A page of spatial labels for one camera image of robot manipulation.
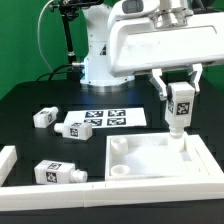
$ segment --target cable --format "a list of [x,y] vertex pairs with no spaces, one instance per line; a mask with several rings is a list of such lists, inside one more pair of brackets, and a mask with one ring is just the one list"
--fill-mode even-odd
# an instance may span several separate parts
[[[42,79],[43,77],[46,77],[46,76],[49,76],[51,75],[52,73],[47,73],[47,74],[44,74],[44,75],[41,75],[39,76],[37,79],[36,79],[36,82],[38,82],[40,79]],[[55,72],[53,73],[53,75],[58,75],[58,74],[66,74],[66,72]]]
[[48,63],[47,59],[45,58],[44,54],[43,54],[43,51],[42,51],[42,48],[41,48],[41,40],[40,40],[40,26],[41,26],[41,20],[42,20],[42,17],[43,17],[43,14],[44,14],[44,11],[45,9],[48,7],[48,5],[50,3],[52,3],[54,0],[50,0],[49,2],[47,2],[47,4],[43,7],[41,13],[40,13],[40,16],[39,16],[39,19],[38,19],[38,26],[37,26],[37,42],[38,42],[38,48],[39,48],[39,52],[40,52],[40,55],[43,59],[43,61],[45,62],[45,64],[48,66],[48,68],[50,69],[50,71],[52,72],[53,69],[52,67],[50,66],[50,64]]
[[54,76],[55,73],[57,73],[59,70],[67,67],[72,67],[72,64],[66,64],[66,65],[61,65],[54,69],[54,71],[50,74],[50,77],[48,78],[48,81],[51,81],[52,77]]
[[201,9],[205,9],[204,4],[202,3],[201,0],[196,0],[197,5],[201,8]]

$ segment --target white block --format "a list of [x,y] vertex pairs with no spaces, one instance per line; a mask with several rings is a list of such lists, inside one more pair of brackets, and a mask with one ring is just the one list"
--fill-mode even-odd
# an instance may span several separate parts
[[87,181],[85,171],[75,170],[75,164],[43,160],[34,168],[38,184],[68,184]]
[[5,146],[0,152],[0,186],[4,183],[17,160],[15,146]]
[[57,119],[58,108],[44,108],[33,116],[34,126],[36,128],[46,128]]
[[80,140],[87,140],[92,136],[92,124],[69,121],[64,123],[57,123],[54,130],[62,133],[64,138],[73,138]]

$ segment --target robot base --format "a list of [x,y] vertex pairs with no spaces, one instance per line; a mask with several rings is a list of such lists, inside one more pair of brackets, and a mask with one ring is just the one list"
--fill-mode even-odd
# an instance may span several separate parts
[[125,79],[114,78],[114,80],[80,80],[81,88],[98,93],[117,92],[135,85],[134,76]]

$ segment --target white cylinder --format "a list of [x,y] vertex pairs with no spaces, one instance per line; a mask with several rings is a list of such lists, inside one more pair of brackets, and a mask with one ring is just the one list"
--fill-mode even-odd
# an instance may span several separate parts
[[72,183],[85,183],[87,181],[88,174],[85,171],[73,170],[71,172],[71,182]]
[[128,153],[128,140],[124,137],[111,139],[111,152],[118,156]]
[[63,123],[56,123],[54,125],[54,130],[58,133],[62,133],[63,132],[63,126],[64,124]]
[[111,168],[110,173],[114,177],[126,176],[130,173],[130,168],[126,165],[117,165]]

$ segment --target white casing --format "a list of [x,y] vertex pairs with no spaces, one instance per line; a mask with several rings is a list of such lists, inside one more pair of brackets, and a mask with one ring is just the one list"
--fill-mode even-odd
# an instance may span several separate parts
[[111,31],[113,25],[119,21],[119,20],[126,20],[126,19],[134,19],[134,18],[139,18],[143,16],[147,16],[148,14],[154,12],[156,9],[159,8],[160,6],[160,1],[159,0],[143,0],[143,10],[142,12],[138,13],[124,13],[122,9],[122,4],[125,0],[117,2],[108,19],[108,30],[109,32]]
[[33,116],[35,128],[46,128],[57,119],[58,108],[43,108]]
[[166,29],[155,29],[148,17],[119,21],[109,36],[109,71],[122,77],[156,68],[223,64],[223,21],[224,13],[193,15],[187,26]]
[[87,33],[88,55],[84,59],[85,76],[80,81],[93,87],[119,86],[134,80],[134,77],[115,78],[108,72],[107,21],[111,8],[104,4],[83,10]]
[[0,187],[17,161],[16,147],[5,146],[0,152]]

